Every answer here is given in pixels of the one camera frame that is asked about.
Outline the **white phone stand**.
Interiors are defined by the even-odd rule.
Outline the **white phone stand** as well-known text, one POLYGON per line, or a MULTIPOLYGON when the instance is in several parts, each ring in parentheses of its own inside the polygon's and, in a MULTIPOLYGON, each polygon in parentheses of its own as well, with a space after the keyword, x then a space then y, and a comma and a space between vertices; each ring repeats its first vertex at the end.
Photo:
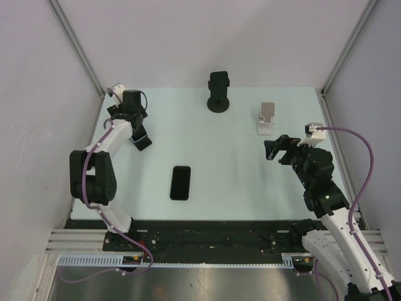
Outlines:
POLYGON ((259 135, 271 135, 274 131, 276 106, 274 102, 262 102, 257 122, 259 135))

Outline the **black phone stand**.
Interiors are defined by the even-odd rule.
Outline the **black phone stand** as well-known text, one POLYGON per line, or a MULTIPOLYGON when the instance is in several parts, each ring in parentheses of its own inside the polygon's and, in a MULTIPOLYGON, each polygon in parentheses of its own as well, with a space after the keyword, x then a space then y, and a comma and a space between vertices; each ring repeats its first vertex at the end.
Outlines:
POLYGON ((143 136, 138 140, 134 140, 132 137, 130 138, 134 146, 139 150, 139 151, 144 151, 146 148, 152 145, 152 141, 148 136, 143 136))

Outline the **black phone light blue case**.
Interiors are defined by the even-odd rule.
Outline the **black phone light blue case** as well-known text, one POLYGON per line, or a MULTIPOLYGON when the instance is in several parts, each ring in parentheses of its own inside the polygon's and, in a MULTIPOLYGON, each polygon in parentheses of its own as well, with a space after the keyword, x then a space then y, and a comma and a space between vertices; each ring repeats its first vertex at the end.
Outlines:
POLYGON ((148 134, 144 134, 144 135, 141 135, 141 136, 132 135, 130 140, 135 144, 135 143, 138 143, 141 140, 145 139, 146 137, 148 137, 148 134))

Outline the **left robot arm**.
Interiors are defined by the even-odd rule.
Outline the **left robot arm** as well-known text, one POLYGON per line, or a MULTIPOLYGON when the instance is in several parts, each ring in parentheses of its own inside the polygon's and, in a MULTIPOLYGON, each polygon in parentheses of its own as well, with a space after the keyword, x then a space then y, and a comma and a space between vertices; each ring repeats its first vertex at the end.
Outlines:
POLYGON ((118 184, 112 159, 128 141, 139 151, 152 145, 143 125, 148 116, 148 100, 143 91, 123 85, 108 88, 107 94, 115 104, 107 108, 110 116, 103 122, 101 137, 70 154, 70 193, 96 211, 108 230, 118 233, 117 244, 130 251, 138 245, 138 234, 130 230, 132 218, 115 199, 118 184))

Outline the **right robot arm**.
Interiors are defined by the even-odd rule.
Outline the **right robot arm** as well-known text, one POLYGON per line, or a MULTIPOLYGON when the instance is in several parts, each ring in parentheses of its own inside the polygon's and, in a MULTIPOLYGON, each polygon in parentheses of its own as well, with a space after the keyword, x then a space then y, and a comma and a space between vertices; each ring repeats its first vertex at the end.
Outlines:
POLYGON ((380 263, 357 222, 350 217, 350 204, 333 181, 333 156, 312 146, 309 140, 282 135, 264 141, 267 160, 284 152, 279 163, 291 166, 304 192, 307 208, 333 237, 327 242, 323 230, 311 219, 292 224, 289 245, 310 252, 337 283, 347 288, 345 300, 400 300, 400 282, 380 263))

